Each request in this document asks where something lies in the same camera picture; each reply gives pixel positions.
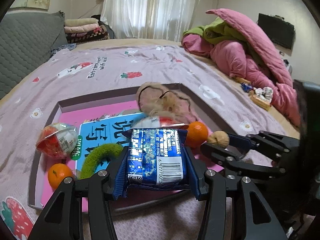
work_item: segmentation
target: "orange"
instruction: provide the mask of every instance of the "orange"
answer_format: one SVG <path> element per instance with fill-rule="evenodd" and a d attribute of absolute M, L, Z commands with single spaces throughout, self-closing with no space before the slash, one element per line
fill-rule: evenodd
<path fill-rule="evenodd" d="M 191 148 L 197 148 L 208 138 L 208 129 L 201 122 L 192 122 L 189 124 L 185 145 Z"/>
<path fill-rule="evenodd" d="M 73 173 L 65 164 L 57 163 L 52 165 L 48 171 L 48 181 L 53 189 L 56 189 L 66 177 L 73 177 Z"/>

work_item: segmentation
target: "quilted headboard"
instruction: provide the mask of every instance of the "quilted headboard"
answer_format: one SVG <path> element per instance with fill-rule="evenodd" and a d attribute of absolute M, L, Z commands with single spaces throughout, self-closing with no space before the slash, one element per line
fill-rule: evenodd
<path fill-rule="evenodd" d="M 0 99 L 67 44 L 64 13 L 12 13 L 0 22 Z"/>

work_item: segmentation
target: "pink folded blanket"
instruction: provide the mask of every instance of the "pink folded blanket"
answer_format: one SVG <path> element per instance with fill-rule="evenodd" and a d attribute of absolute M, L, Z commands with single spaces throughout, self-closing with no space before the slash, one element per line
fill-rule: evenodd
<path fill-rule="evenodd" d="M 89 31 L 93 31 L 96 28 L 99 28 L 99 25 L 97 23 L 94 24 L 87 24 L 77 27 L 64 27 L 65 33 L 87 33 Z"/>
<path fill-rule="evenodd" d="M 252 57 L 245 54 L 238 41 L 222 41 L 212 48 L 212 44 L 198 34 L 186 34 L 181 42 L 185 50 L 203 57 L 208 57 L 209 53 L 217 67 L 230 77 L 245 78 L 257 88 L 271 87 L 274 91 L 271 104 L 294 125 L 299 126 L 297 93 L 292 88 L 292 78 L 268 36 L 249 17 L 239 12 L 217 9 L 206 13 L 216 14 L 246 38 L 275 77 L 275 84 Z"/>

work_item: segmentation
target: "sheer curtain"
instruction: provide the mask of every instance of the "sheer curtain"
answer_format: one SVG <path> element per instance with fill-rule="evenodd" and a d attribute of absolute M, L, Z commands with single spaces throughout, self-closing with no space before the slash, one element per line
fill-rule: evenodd
<path fill-rule="evenodd" d="M 180 41 L 199 0 L 104 0 L 101 20 L 118 39 Z"/>

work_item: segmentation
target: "green blanket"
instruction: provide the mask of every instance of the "green blanket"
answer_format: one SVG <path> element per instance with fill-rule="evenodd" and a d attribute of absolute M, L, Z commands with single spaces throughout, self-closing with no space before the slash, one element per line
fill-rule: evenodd
<path fill-rule="evenodd" d="M 242 44 L 246 54 L 251 55 L 258 65 L 265 66 L 261 57 L 256 53 L 245 37 L 229 26 L 220 17 L 217 17 L 213 23 L 207 26 L 194 27 L 183 33 L 183 35 L 186 34 L 198 34 L 213 45 L 217 45 L 222 41 L 238 41 Z"/>

